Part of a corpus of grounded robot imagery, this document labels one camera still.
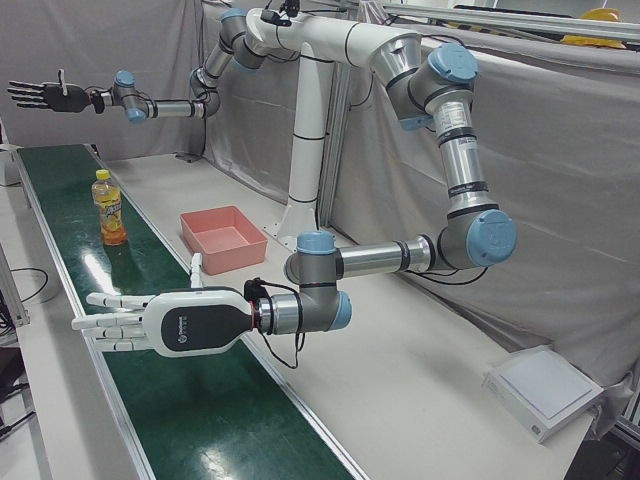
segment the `logo on robotic hand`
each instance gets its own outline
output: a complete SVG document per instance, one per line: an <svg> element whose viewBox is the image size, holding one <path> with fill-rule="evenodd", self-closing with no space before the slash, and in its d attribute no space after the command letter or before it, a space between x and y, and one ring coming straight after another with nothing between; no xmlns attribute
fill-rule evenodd
<svg viewBox="0 0 640 480"><path fill-rule="evenodd" d="M186 343L187 337L187 317L178 317L178 343Z"/></svg>

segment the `blue joint cap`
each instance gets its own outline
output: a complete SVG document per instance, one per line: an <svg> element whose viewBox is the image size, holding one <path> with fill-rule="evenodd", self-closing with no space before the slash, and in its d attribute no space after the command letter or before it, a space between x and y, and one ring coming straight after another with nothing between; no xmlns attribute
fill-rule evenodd
<svg viewBox="0 0 640 480"><path fill-rule="evenodd" d="M339 330L349 325L351 321L351 299L349 295L344 292L338 292L340 295L340 303L338 304L338 311L336 312L336 318L329 327L329 330Z"/></svg>
<svg viewBox="0 0 640 480"><path fill-rule="evenodd" d="M127 116L127 119L136 125L141 124L147 119L147 114L139 108L127 108L124 113Z"/></svg>
<svg viewBox="0 0 640 480"><path fill-rule="evenodd" d="M433 117L431 115L422 115L420 117L404 118L400 120L400 126L407 132L410 132L411 130L417 130L422 127L427 127L432 124Z"/></svg>
<svg viewBox="0 0 640 480"><path fill-rule="evenodd" d="M296 248L300 253L311 255L329 255L336 251L333 235L322 230L302 232Z"/></svg>
<svg viewBox="0 0 640 480"><path fill-rule="evenodd" d="M245 67L239 61L237 61L234 57L231 57L231 64L239 70L242 70L245 73L256 73L257 70L254 68Z"/></svg>
<svg viewBox="0 0 640 480"><path fill-rule="evenodd" d="M133 73L128 72L127 70L119 70L116 73L115 82L121 87L134 87L136 84L136 77L133 76Z"/></svg>
<svg viewBox="0 0 640 480"><path fill-rule="evenodd" d="M478 215L467 232L467 254L480 267L505 261L516 248L518 232L509 215L502 210L487 210Z"/></svg>
<svg viewBox="0 0 640 480"><path fill-rule="evenodd" d="M246 10L243 10L241 8L230 8L229 10L224 12L222 15L220 15L220 21L222 22L223 20L226 20L227 18L231 18L231 17L246 17L246 16L247 16Z"/></svg>
<svg viewBox="0 0 640 480"><path fill-rule="evenodd" d="M445 43L427 57L429 66L453 83L471 83L478 75L476 58L462 45Z"/></svg>

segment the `bottle label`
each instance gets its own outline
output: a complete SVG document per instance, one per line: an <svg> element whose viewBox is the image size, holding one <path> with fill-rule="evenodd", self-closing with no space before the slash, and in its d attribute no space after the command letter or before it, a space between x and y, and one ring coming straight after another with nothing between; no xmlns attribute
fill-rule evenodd
<svg viewBox="0 0 640 480"><path fill-rule="evenodd" d="M102 228L109 232L115 232L119 228L122 228L122 201L119 197L106 202L100 202L99 208Z"/></svg>

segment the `yellow bottle cap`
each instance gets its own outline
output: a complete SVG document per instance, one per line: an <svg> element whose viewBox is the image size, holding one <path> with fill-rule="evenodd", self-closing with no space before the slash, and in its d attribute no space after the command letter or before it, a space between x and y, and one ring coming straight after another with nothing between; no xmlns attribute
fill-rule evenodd
<svg viewBox="0 0 640 480"><path fill-rule="evenodd" d="M111 178L109 170L96 170L96 178L98 180L108 180Z"/></svg>

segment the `pink plastic tray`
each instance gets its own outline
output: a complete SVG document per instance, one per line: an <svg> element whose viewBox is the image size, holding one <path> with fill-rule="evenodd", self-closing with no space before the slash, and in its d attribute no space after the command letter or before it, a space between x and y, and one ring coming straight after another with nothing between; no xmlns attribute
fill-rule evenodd
<svg viewBox="0 0 640 480"><path fill-rule="evenodd" d="M202 254L209 275L264 261L267 238L237 207L183 213L180 223L184 240Z"/></svg>

